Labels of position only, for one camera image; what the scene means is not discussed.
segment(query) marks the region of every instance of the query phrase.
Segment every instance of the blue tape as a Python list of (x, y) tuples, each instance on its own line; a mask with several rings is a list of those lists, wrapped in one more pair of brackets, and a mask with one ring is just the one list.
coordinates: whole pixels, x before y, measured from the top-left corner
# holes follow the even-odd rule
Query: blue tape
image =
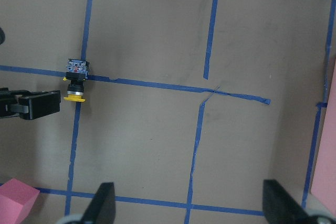
[(129, 198), (129, 197), (116, 196), (115, 200), (120, 201), (120, 202), (130, 202), (130, 203), (138, 203), (138, 204), (146, 204), (146, 205), (163, 206), (163, 207), (186, 208), (185, 203), (154, 200), (154, 199), (139, 199), (139, 198)]
[(80, 57), (81, 60), (86, 60), (86, 49), (88, 47), (88, 40), (89, 40), (91, 11), (92, 11), (92, 0), (87, 0), (86, 12), (85, 12), (85, 22), (84, 22), (84, 32), (83, 32), (83, 40), (82, 40), (82, 52), (81, 52), (81, 57)]
[[(78, 137), (78, 129), (79, 129), (79, 117), (80, 117), (80, 108), (81, 103), (76, 102), (76, 110), (75, 110), (75, 118), (74, 118), (74, 127), (72, 132), (72, 142), (71, 142), (71, 154), (70, 154), (70, 165), (69, 165), (69, 173), (68, 173), (68, 186), (67, 191), (72, 192), (72, 184), (73, 184), (73, 171), (75, 166), (75, 158), (76, 158), (76, 149), (77, 149), (77, 137)], [(65, 203), (65, 215), (70, 214), (70, 205), (71, 205), (71, 195), (67, 195), (66, 203)]]
[(324, 63), (323, 102), (328, 101), (328, 86), (329, 86), (328, 85), (328, 65), (329, 65), (329, 58), (330, 58), (332, 32), (333, 32), (334, 20), (335, 20), (335, 8), (336, 8), (336, 0), (331, 0), (327, 41), (325, 42), (326, 43), (326, 53), (325, 53), (326, 57), (325, 57), (325, 63)]
[(209, 32), (208, 32), (208, 41), (207, 41), (207, 44), (206, 44), (204, 72), (203, 72), (203, 78), (205, 78), (205, 79), (209, 78), (210, 56), (211, 56), (211, 50), (212, 50), (212, 41), (213, 41), (213, 38), (214, 38), (214, 29), (215, 29), (216, 13), (217, 13), (217, 3), (218, 3), (218, 0), (212, 0), (210, 24), (209, 24)]
[(62, 195), (62, 196), (68, 196), (71, 194), (71, 192), (68, 192), (65, 190), (54, 190), (54, 189), (41, 188), (41, 187), (35, 187), (35, 188), (43, 194), (53, 194), (53, 195)]
[(321, 119), (321, 107), (318, 106), (318, 110), (317, 110), (317, 113), (316, 113), (316, 116), (315, 116), (313, 137), (312, 137), (311, 146), (310, 146), (308, 167), (307, 167), (307, 173), (306, 173), (306, 181), (304, 183), (305, 187), (303, 189), (303, 196), (302, 196), (302, 202), (301, 202), (301, 206), (303, 208), (305, 208), (306, 204), (307, 204), (308, 191), (309, 191), (310, 180), (311, 180), (311, 175), (312, 175), (312, 171), (313, 171), (315, 151), (316, 151), (317, 137), (318, 137), (318, 134), (319, 134), (320, 119)]
[(44, 76), (55, 76), (55, 77), (64, 77), (64, 72), (36, 69), (36, 68), (22, 68), (22, 67), (11, 67), (0, 65), (1, 71), (17, 72), (17, 73), (34, 73), (42, 74)]
[(192, 205), (192, 209), (214, 211), (214, 212), (229, 212), (231, 214), (240, 214), (240, 215), (264, 216), (264, 213), (262, 211), (246, 210), (246, 209), (238, 209), (238, 208)]
[(327, 102), (319, 102), (318, 104), (316, 104), (316, 107), (318, 108), (326, 108), (328, 106)]
[(190, 221), (190, 212), (191, 212), (192, 200), (193, 200), (193, 176), (195, 172), (196, 155), (197, 155), (199, 142), (201, 141), (205, 103), (209, 100), (209, 98), (210, 97), (208, 97), (205, 101), (201, 103), (201, 105), (199, 106), (200, 108), (198, 110), (195, 144), (194, 144), (193, 158), (191, 162), (191, 171), (190, 171), (189, 186), (188, 186), (187, 204), (186, 204), (187, 208), (186, 208), (186, 214), (184, 218), (184, 224), (189, 224), (189, 221)]
[[(54, 190), (54, 189), (47, 189), (47, 188), (39, 188), (36, 189), (40, 190), (43, 194), (55, 194), (55, 195), (69, 195), (75, 197), (82, 197), (82, 198), (90, 198), (92, 199), (95, 194), (91, 193), (80, 193), (80, 192), (68, 192), (64, 190)], [(146, 205), (154, 205), (154, 206), (163, 206), (163, 207), (176, 207), (176, 208), (187, 208), (186, 203), (179, 203), (179, 202), (171, 202), (171, 201), (162, 201), (162, 200), (154, 200), (154, 199), (140, 199), (140, 198), (129, 198), (129, 197), (115, 197), (116, 201), (119, 202), (129, 202), (129, 203), (136, 203), (136, 204), (146, 204)], [(255, 216), (264, 216), (262, 211), (255, 211), (255, 210), (247, 210), (247, 209), (239, 209), (239, 208), (227, 208), (227, 207), (215, 207), (215, 206), (206, 206), (206, 205), (190, 205), (191, 209), (195, 210), (204, 210), (204, 211), (213, 211), (213, 212), (229, 212), (231, 214), (239, 214), (239, 215), (255, 215)]]
[[(55, 77), (64, 76), (63, 72), (36, 69), (36, 68), (21, 68), (21, 67), (11, 67), (11, 66), (0, 65), (0, 70), (10, 71), (10, 72), (42, 74), (45, 76), (55, 76)], [(158, 82), (148, 82), (148, 81), (137, 81), (137, 80), (129, 80), (129, 79), (111, 80), (109, 77), (105, 77), (105, 76), (90, 76), (89, 75), (88, 80), (134, 85), (134, 86), (141, 86), (141, 87), (158, 88), (158, 89), (170, 89), (170, 90), (176, 90), (176, 91), (196, 92), (196, 93), (214, 92), (216, 94), (228, 95), (231, 97), (236, 97), (236, 98), (250, 100), (250, 101), (253, 100), (253, 101), (261, 102), (264, 104), (271, 103), (270, 99), (258, 97), (255, 95), (228, 93), (225, 91), (218, 91), (218, 90), (213, 90), (213, 89), (208, 89), (208, 88), (198, 88), (198, 87), (190, 87), (190, 86), (182, 86), (182, 85), (166, 84), (166, 83), (158, 83)]]
[(137, 81), (137, 80), (129, 80), (129, 79), (111, 80), (109, 77), (105, 77), (105, 76), (88, 76), (88, 80), (112, 82), (112, 83), (118, 83), (118, 84), (126, 84), (126, 85), (158, 88), (158, 89), (171, 89), (171, 90), (178, 90), (178, 91), (196, 92), (196, 93), (214, 92), (216, 94), (228, 95), (228, 96), (236, 97), (240, 99), (245, 99), (245, 100), (250, 100), (250, 101), (254, 100), (257, 102), (264, 103), (264, 104), (271, 103), (270, 99), (258, 97), (255, 95), (228, 93), (225, 91), (219, 91), (219, 90), (213, 90), (213, 89), (207, 89), (207, 88), (181, 86), (181, 85), (158, 83), (158, 82)]
[(80, 192), (78, 192), (78, 191), (73, 191), (73, 192), (71, 192), (71, 195), (72, 195), (72, 196), (75, 196), (75, 197), (90, 198), (90, 199), (92, 199), (92, 198), (95, 196), (95, 194), (91, 194), (91, 193), (80, 193)]

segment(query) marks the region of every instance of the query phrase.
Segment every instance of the tape line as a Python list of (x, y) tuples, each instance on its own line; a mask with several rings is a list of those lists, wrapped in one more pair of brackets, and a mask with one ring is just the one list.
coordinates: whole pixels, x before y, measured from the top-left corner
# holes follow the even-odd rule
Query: tape line
[(191, 213), (192, 200), (193, 200), (193, 176), (194, 176), (194, 171), (195, 171), (196, 155), (197, 155), (199, 142), (201, 141), (205, 103), (207, 102), (208, 99), (206, 99), (205, 101), (201, 103), (201, 105), (199, 106), (200, 108), (198, 110), (195, 144), (194, 144), (194, 152), (193, 152), (193, 158), (192, 158), (192, 163), (191, 163), (191, 171), (190, 171), (190, 178), (189, 178), (188, 196), (187, 196), (186, 214), (184, 218), (184, 224), (189, 224), (189, 221), (190, 221), (190, 213)]
[(205, 211), (214, 211), (214, 212), (229, 212), (231, 214), (240, 214), (240, 215), (264, 216), (264, 213), (262, 211), (247, 210), (247, 209), (238, 209), (238, 208), (213, 207), (213, 206), (204, 206), (204, 205), (192, 205), (192, 209), (195, 209), (195, 210), (205, 210)]
[(79, 117), (80, 117), (80, 108), (81, 103), (76, 102), (76, 110), (75, 110), (75, 118), (74, 118), (74, 127), (72, 132), (72, 142), (71, 142), (71, 154), (70, 154), (70, 165), (69, 165), (69, 173), (68, 173), (68, 185), (67, 191), (69, 195), (67, 195), (66, 203), (65, 203), (65, 215), (70, 214), (70, 206), (71, 206), (71, 192), (72, 192), (72, 185), (73, 185), (73, 171), (75, 166), (75, 158), (76, 158), (76, 149), (77, 149), (77, 137), (78, 137), (78, 129), (79, 129)]
[(81, 51), (81, 60), (86, 60), (86, 49), (88, 47), (89, 40), (89, 27), (92, 11), (92, 0), (87, 0), (86, 11), (85, 11), (85, 22), (84, 22), (84, 31), (83, 31), (83, 40), (82, 40), (82, 51)]
[(62, 195), (62, 196), (68, 196), (71, 194), (71, 192), (65, 191), (65, 190), (55, 190), (55, 189), (48, 189), (48, 188), (41, 188), (41, 187), (35, 187), (37, 190), (40, 191), (40, 193), (43, 194), (53, 194), (53, 195)]
[(316, 104), (316, 107), (318, 108), (326, 108), (328, 106), (327, 102), (319, 102), (318, 104)]
[[(64, 72), (35, 69), (35, 68), (11, 67), (11, 66), (4, 66), (4, 65), (0, 65), (0, 70), (20, 72), (20, 73), (42, 74), (42, 75), (55, 76), (55, 77), (64, 76)], [(88, 80), (134, 85), (134, 86), (141, 86), (141, 87), (158, 88), (158, 89), (170, 89), (170, 90), (176, 90), (176, 91), (196, 92), (196, 93), (215, 92), (216, 94), (220, 94), (220, 95), (228, 95), (228, 96), (236, 97), (240, 99), (257, 101), (257, 102), (261, 102), (264, 104), (271, 103), (270, 99), (262, 98), (262, 97), (255, 96), (255, 95), (228, 93), (225, 91), (219, 91), (219, 90), (216, 91), (216, 90), (208, 89), (208, 88), (198, 88), (198, 87), (191, 87), (191, 86), (182, 86), (182, 85), (175, 85), (175, 84), (138, 81), (138, 80), (129, 80), (129, 79), (110, 79), (109, 77), (105, 77), (105, 76), (90, 76), (89, 75)]]
[(120, 196), (116, 196), (115, 200), (120, 201), (120, 202), (130, 202), (130, 203), (138, 203), (138, 204), (146, 204), (146, 205), (163, 206), (163, 207), (186, 208), (185, 203), (162, 201), (162, 200), (139, 199), (139, 198), (129, 198), (129, 197), (120, 197)]
[(302, 202), (301, 202), (301, 206), (303, 208), (305, 208), (306, 205), (307, 205), (307, 198), (308, 198), (310, 181), (311, 181), (312, 171), (313, 171), (313, 163), (314, 163), (314, 157), (315, 157), (315, 151), (316, 151), (317, 138), (318, 138), (318, 134), (319, 134), (322, 105), (325, 105), (325, 103), (318, 103), (317, 104), (318, 110), (317, 110), (316, 116), (315, 116), (315, 124), (314, 124), (313, 136), (312, 136), (310, 152), (309, 152), (309, 160), (308, 160), (308, 167), (307, 167), (307, 172), (306, 172), (306, 180), (304, 182), (305, 187), (303, 189)]
[(211, 51), (212, 51), (212, 41), (213, 41), (213, 38), (214, 38), (214, 29), (215, 29), (216, 13), (217, 13), (217, 3), (218, 3), (218, 0), (212, 0), (210, 24), (209, 24), (209, 32), (208, 32), (208, 41), (207, 41), (207, 44), (206, 44), (204, 72), (203, 72), (203, 78), (205, 78), (205, 79), (209, 78), (210, 56), (211, 56)]
[(74, 196), (74, 197), (81, 197), (81, 198), (90, 198), (92, 199), (95, 194), (91, 194), (91, 193), (80, 193), (78, 191), (72, 191), (71, 192), (71, 195)]

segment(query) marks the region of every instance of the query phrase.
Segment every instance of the grid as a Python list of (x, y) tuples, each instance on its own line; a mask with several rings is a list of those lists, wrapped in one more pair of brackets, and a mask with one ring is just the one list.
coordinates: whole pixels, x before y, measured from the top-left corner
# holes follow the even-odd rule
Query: grid
[[(207, 46), (206, 46), (206, 52), (205, 52), (205, 63), (204, 63), (204, 73), (203, 73), (203, 77), (205, 79), (208, 79), (209, 71), (210, 71), (209, 65), (210, 65), (211, 52), (212, 52), (212, 42), (213, 42), (214, 27), (215, 27), (215, 20), (216, 20), (217, 2), (218, 2), (218, 0), (213, 0), (213, 2), (212, 2), (211, 18), (210, 18), (210, 21), (209, 21), (208, 40), (207, 40)], [(304, 185), (303, 197), (302, 197), (302, 202), (301, 202), (302, 207), (305, 207), (306, 203), (307, 203), (308, 191), (309, 191), (310, 181), (311, 181), (311, 177), (312, 177), (313, 160), (314, 160), (314, 157), (315, 157), (317, 140), (318, 140), (317, 138), (318, 138), (318, 132), (319, 132), (320, 119), (321, 119), (321, 109), (327, 107), (327, 99), (328, 99), (328, 75), (327, 75), (327, 70), (328, 70), (328, 63), (329, 63), (329, 58), (330, 58), (330, 49), (331, 49), (331, 39), (332, 39), (332, 33), (333, 33), (335, 8), (336, 8), (336, 0), (331, 0), (329, 23), (328, 23), (328, 32), (327, 32), (327, 38), (326, 38), (326, 53), (325, 53), (325, 58), (326, 58), (325, 62), (326, 63), (325, 63), (325, 68), (324, 68), (323, 102), (320, 102), (320, 103), (317, 104), (318, 110), (317, 110), (316, 118), (315, 118), (315, 124), (314, 124), (313, 136), (312, 136), (312, 143), (311, 143), (311, 150), (310, 150), (310, 154), (309, 154), (309, 161), (308, 161), (308, 167), (307, 167), (306, 181), (305, 181), (305, 185)], [(87, 42), (88, 42), (88, 38), (89, 38), (89, 24), (90, 24), (91, 10), (92, 10), (92, 0), (87, 0), (85, 25), (84, 25), (83, 39), (82, 39), (82, 49), (81, 49), (81, 59), (82, 60), (86, 59), (86, 49), (87, 49)], [(22, 67), (14, 67), (14, 66), (0, 66), (0, 70), (1, 71), (11, 71), (11, 72), (41, 74), (41, 75), (55, 76), (55, 77), (63, 77), (63, 75), (64, 75), (63, 72), (58, 72), (58, 71), (44, 70), (44, 69), (33, 69), (33, 68), (22, 68)], [(254, 95), (227, 93), (227, 92), (224, 92), (224, 91), (218, 91), (218, 90), (208, 89), (208, 88), (180, 86), (180, 85), (167, 84), (167, 83), (145, 82), (145, 81), (137, 81), (137, 80), (129, 80), (129, 79), (111, 80), (110, 78), (104, 77), (104, 76), (89, 76), (89, 80), (91, 80), (91, 81), (102, 81), (102, 82), (112, 82), (112, 83), (134, 85), (134, 86), (151, 87), (151, 88), (159, 88), (159, 89), (171, 89), (171, 90), (184, 91), (184, 92), (196, 92), (196, 93), (208, 92), (208, 93), (210, 93), (210, 96), (212, 94), (216, 93), (216, 94), (219, 94), (219, 95), (229, 95), (229, 96), (240, 98), (240, 99), (254, 100), (254, 101), (257, 101), (257, 102), (264, 103), (264, 104), (269, 104), (270, 103), (269, 99), (265, 99), (265, 98), (254, 96)], [(201, 105), (199, 106), (198, 120), (197, 120), (196, 133), (195, 133), (194, 152), (193, 152), (193, 158), (192, 158), (192, 163), (191, 163), (191, 173), (190, 173), (190, 180), (189, 180), (186, 203), (172, 202), (172, 201), (161, 201), (161, 200), (153, 200), (153, 199), (120, 197), (120, 196), (116, 196), (116, 201), (131, 202), (131, 203), (135, 203), (135, 204), (148, 204), (148, 205), (157, 205), (157, 206), (175, 207), (175, 208), (186, 209), (186, 216), (185, 216), (185, 220), (184, 220), (185, 224), (189, 223), (191, 209), (216, 211), (216, 212), (228, 212), (228, 213), (242, 214), (242, 215), (263, 216), (263, 213), (261, 211), (192, 204), (193, 172), (194, 172), (194, 168), (195, 168), (195, 165), (196, 165), (195, 157), (196, 157), (196, 154), (197, 154), (197, 149), (198, 149), (199, 142), (201, 140), (201, 131), (202, 131), (205, 105), (206, 105), (206, 102), (209, 100), (210, 96), (205, 101), (203, 101), (201, 103)], [(78, 137), (78, 130), (79, 130), (80, 111), (81, 111), (81, 103), (77, 102), (76, 109), (75, 109), (74, 121), (73, 121), (74, 125), (73, 125), (72, 142), (71, 142), (70, 165), (69, 165), (69, 172), (68, 172), (69, 180), (68, 180), (68, 184), (67, 184), (67, 190), (54, 190), (54, 189), (49, 189), (49, 188), (37, 188), (41, 191), (41, 193), (66, 196), (65, 215), (68, 215), (70, 213), (71, 198), (73, 196), (84, 197), (84, 198), (92, 198), (94, 196), (94, 194), (91, 194), (91, 193), (72, 191), (74, 164), (75, 164), (75, 159), (76, 159), (77, 137)]]

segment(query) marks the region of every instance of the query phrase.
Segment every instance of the pink foam block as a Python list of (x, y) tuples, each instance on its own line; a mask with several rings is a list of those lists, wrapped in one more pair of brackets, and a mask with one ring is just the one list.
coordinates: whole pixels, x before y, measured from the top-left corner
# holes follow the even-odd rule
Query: pink foam block
[(29, 214), (39, 190), (16, 179), (0, 186), (0, 224), (19, 224)]
[(336, 215), (336, 67), (318, 152), (311, 193)]

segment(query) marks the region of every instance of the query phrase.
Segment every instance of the pink block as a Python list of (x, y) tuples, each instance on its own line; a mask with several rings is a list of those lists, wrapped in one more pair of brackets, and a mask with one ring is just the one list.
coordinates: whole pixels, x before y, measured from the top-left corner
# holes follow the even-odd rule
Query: pink block
[(16, 179), (0, 186), (0, 224), (19, 224), (29, 214), (39, 190)]
[(336, 215), (336, 67), (332, 77), (311, 193), (333, 215)]

